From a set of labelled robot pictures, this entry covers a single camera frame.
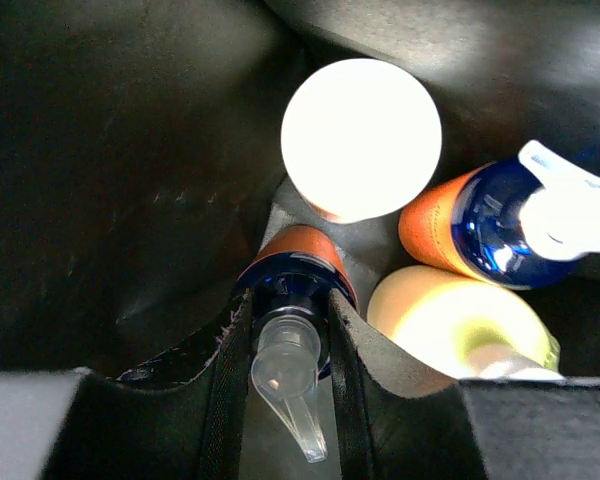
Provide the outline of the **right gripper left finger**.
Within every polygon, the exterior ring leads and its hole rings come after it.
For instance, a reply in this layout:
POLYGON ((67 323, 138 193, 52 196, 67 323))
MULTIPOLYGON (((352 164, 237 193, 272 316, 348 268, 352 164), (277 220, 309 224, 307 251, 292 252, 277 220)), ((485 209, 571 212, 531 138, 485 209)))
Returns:
POLYGON ((115 381, 0 372, 0 479, 235 479, 252 296, 115 381))

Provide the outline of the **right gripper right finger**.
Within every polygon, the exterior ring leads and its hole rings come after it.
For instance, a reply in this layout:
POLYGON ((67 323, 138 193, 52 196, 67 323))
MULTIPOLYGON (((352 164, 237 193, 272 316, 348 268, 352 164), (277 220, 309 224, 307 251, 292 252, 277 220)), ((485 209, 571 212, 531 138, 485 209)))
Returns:
POLYGON ((329 295, 345 479, 600 479, 600 378, 451 379, 329 295))

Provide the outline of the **black canvas bag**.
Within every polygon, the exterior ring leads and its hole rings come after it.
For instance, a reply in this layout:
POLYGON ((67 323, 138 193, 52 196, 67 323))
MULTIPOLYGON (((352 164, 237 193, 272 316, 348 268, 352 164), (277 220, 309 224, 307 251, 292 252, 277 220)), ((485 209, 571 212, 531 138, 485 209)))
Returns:
MULTIPOLYGON (((115 381, 214 320, 289 195, 285 103, 356 53, 431 89, 441 178, 600 148, 600 1, 0 1, 0 372, 115 381)), ((600 257, 524 297, 600 378, 600 257)), ((235 479, 343 478, 333 377, 321 464, 247 380, 235 479)))

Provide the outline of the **cream bottle white cap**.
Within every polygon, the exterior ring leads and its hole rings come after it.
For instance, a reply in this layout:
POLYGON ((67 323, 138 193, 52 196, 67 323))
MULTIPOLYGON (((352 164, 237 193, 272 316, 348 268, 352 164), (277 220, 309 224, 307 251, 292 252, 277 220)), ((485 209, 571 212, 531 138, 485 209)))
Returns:
POLYGON ((428 184, 442 127, 426 88, 391 63, 329 64, 296 90, 280 148, 300 196, 327 221, 349 224, 392 213, 428 184))

